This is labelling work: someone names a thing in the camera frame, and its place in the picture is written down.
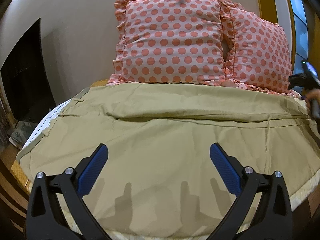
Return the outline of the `person's right hand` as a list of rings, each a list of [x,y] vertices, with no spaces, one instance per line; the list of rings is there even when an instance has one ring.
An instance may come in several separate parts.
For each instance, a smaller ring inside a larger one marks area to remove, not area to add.
[[[320,103],[320,90],[319,89],[313,89],[308,91],[304,96],[302,96],[302,99],[306,102],[306,106],[309,111],[312,110],[312,103],[314,100],[317,101],[317,103]]]

